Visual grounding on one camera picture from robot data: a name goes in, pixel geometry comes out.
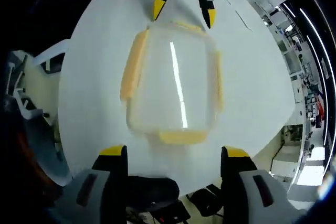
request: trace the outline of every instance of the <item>white round table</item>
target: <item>white round table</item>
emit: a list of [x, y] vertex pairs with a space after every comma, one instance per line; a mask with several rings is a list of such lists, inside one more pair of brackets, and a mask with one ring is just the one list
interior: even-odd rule
[[92, 166], [110, 146], [128, 147], [129, 174], [174, 179], [180, 195], [220, 176], [221, 147], [256, 155], [294, 110], [289, 74], [275, 40], [246, 0], [215, 0], [208, 29], [198, 0], [168, 0], [158, 21], [201, 26], [222, 52], [224, 110], [197, 145], [149, 143], [129, 131], [120, 83], [137, 33], [152, 22], [154, 0], [92, 0], [71, 37], [61, 70], [59, 127], [70, 171]]

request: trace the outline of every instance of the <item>clear plastic container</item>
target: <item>clear plastic container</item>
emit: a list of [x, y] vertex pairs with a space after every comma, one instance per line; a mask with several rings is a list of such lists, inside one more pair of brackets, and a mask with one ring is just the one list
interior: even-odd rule
[[198, 27], [152, 24], [135, 39], [122, 82], [129, 128], [165, 143], [204, 141], [222, 109], [220, 54]]

